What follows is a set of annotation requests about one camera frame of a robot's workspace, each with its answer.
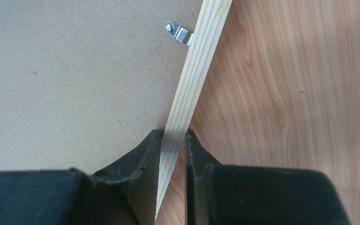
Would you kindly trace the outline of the brown backing board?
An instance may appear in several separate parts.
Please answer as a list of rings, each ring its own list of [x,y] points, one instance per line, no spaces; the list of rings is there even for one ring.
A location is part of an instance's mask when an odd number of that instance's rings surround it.
[[[0,0],[0,171],[93,173],[163,128],[199,0]]]

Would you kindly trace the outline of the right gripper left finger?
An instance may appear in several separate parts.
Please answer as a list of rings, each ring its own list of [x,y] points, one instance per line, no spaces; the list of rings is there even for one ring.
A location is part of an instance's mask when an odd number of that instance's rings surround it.
[[[88,175],[78,169],[0,172],[0,225],[152,225],[161,137]]]

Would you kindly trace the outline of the wooden picture frame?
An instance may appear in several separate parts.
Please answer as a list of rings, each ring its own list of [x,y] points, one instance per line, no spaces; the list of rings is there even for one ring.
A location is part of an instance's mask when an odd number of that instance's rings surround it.
[[[202,2],[163,134],[156,212],[169,186],[231,4],[230,0]]]

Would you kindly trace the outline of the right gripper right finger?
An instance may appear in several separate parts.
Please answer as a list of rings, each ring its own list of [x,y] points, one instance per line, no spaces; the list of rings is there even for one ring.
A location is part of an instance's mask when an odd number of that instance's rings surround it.
[[[185,134],[187,225],[348,225],[328,177],[319,171],[224,165]]]

